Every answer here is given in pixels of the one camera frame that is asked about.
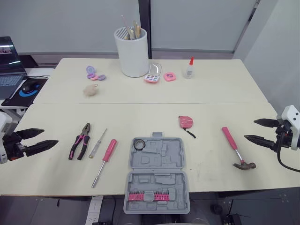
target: tool case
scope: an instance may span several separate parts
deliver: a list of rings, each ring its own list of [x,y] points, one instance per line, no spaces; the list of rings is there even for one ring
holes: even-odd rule
[[[137,139],[145,142],[136,150]],[[134,138],[127,176],[124,212],[127,214],[187,214],[190,211],[184,148],[180,138],[163,138],[155,132],[150,138]]]

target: robotic arm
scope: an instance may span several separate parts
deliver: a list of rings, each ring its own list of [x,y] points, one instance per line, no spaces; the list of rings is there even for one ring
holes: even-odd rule
[[[4,112],[0,112],[0,164],[12,161],[24,156],[32,156],[52,148],[58,140],[46,140],[32,146],[22,145],[22,139],[28,139],[44,132],[42,129],[30,128],[14,132],[15,126],[12,118]]]
[[[297,150],[300,147],[300,113],[295,106],[287,106],[281,116],[277,116],[277,120],[272,119],[259,119],[254,123],[262,125],[264,127],[275,128],[277,141],[266,140],[263,137],[256,135],[245,135],[249,141],[269,148],[277,153],[278,162],[285,168],[300,172],[300,170],[291,168],[285,165],[280,158],[281,147]]]

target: laptop keyboard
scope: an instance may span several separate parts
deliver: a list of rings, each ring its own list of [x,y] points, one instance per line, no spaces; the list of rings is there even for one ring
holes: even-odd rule
[[[0,76],[0,87],[15,86],[22,76]]]

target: mouse pad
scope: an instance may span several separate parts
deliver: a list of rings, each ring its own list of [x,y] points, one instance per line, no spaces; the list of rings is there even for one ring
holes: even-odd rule
[[[23,86],[26,83],[34,80],[36,82],[35,87],[31,92],[24,93],[22,91]],[[2,106],[30,106],[33,100],[38,95],[39,91],[42,89],[43,85],[46,83],[47,79],[27,79],[24,84],[19,88],[19,90],[14,94],[12,98],[7,98],[1,104]]]

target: black rubber ring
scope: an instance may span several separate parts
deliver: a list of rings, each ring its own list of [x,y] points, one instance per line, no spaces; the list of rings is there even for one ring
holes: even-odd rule
[[[137,148],[137,147],[136,147],[136,144],[137,144],[137,143],[142,143],[142,148]],[[141,150],[143,150],[143,148],[146,147],[146,143],[145,143],[145,141],[143,141],[142,139],[136,139],[136,140],[133,142],[133,147],[135,148],[135,150],[141,151]]]

